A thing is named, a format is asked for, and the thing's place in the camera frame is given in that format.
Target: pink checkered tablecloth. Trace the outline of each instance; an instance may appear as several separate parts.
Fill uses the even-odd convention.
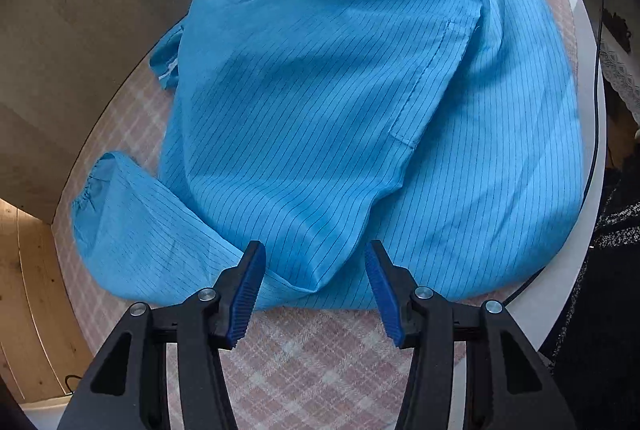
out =
[[[575,68],[577,50],[568,0],[547,0]],[[70,203],[94,162],[110,150],[156,174],[173,95],[161,90],[148,59],[124,82],[88,137],[62,193],[53,223],[66,290],[82,333],[96,353],[136,299],[112,296],[95,283],[76,251]],[[473,299],[504,299],[514,287]],[[456,348],[456,361],[463,355]],[[397,350],[377,312],[278,308],[256,312],[233,352],[221,351],[226,385],[241,429],[383,429],[398,417],[410,350]],[[168,346],[172,428],[183,428],[175,346]]]

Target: blue gripper pad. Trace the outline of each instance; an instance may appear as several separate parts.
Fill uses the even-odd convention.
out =
[[[413,347],[417,329],[408,315],[411,291],[417,285],[411,273],[393,265],[379,240],[372,240],[366,245],[365,270],[386,335],[399,349]]]
[[[264,246],[252,240],[238,265],[225,269],[216,280],[214,289],[222,296],[216,336],[222,337],[227,349],[233,349],[238,340],[244,338],[264,277],[266,261]]]

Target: dark object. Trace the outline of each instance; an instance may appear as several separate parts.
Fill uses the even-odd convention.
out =
[[[382,243],[367,245],[366,269],[386,334],[413,347],[397,430],[445,430],[453,342],[466,342],[465,430],[571,430],[572,415],[527,337],[499,302],[448,302],[394,266]]]
[[[629,42],[631,31],[629,31],[626,25],[626,20],[615,12],[612,15],[606,8],[604,9],[602,19],[605,27],[609,30],[613,38],[616,39],[616,42],[620,44],[620,47],[625,50],[626,54],[631,54],[631,43]]]
[[[587,259],[540,351],[580,430],[640,428],[640,146],[606,169]]]
[[[611,87],[611,82],[604,76],[602,77],[602,82],[604,83],[604,102],[607,105],[607,116],[617,122],[620,118],[620,111],[626,110],[625,102],[622,101],[620,95]]]
[[[133,304],[100,348],[58,430],[169,430],[166,344],[178,344],[184,426],[233,430],[218,349],[244,337],[262,283],[264,246],[252,241],[238,266],[182,304]]]
[[[11,430],[38,430],[24,415],[24,412],[15,402],[14,396],[0,378],[0,421],[2,428]]]
[[[65,376],[65,386],[66,386],[66,389],[67,389],[69,392],[74,393],[74,392],[75,392],[75,390],[73,390],[73,389],[69,386],[69,380],[70,380],[71,378],[75,378],[76,380],[82,380],[82,376],[77,376],[76,374],[67,374],[67,375]]]

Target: wooden panel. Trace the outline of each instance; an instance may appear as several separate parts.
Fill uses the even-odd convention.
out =
[[[191,0],[0,0],[0,197],[51,222],[84,140]]]
[[[18,252],[18,213],[0,200],[0,342],[25,401],[62,396],[36,332]]]
[[[18,210],[20,264],[31,316],[60,385],[93,359],[66,295],[51,227]]]
[[[0,344],[0,378],[4,381],[4,384],[9,389],[11,395],[14,396],[16,402],[24,403],[24,397],[18,388],[18,384],[15,383],[14,374],[11,372],[11,368],[9,368],[9,363],[4,355],[4,350],[2,350],[2,344]]]

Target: striped fabric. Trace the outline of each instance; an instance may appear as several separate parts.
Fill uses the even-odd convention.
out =
[[[576,67],[569,0],[547,0]],[[96,159],[120,150],[156,175],[173,93],[161,90],[148,58],[124,82],[91,132],[63,191],[53,232],[66,290],[95,353],[131,304],[101,288],[76,250],[70,207]],[[513,287],[473,300],[503,300]],[[167,395],[172,429],[180,418],[177,362],[168,345]],[[456,349],[456,361],[464,349]],[[221,355],[226,386],[241,429],[393,428],[411,351],[397,350],[375,311],[276,308],[255,312],[234,352]]]
[[[575,89],[544,0],[194,0],[152,68],[177,85],[159,180],[109,153],[72,207],[118,296],[182,301],[256,238],[259,307],[370,308],[380,238],[467,298],[546,264],[577,217]]]

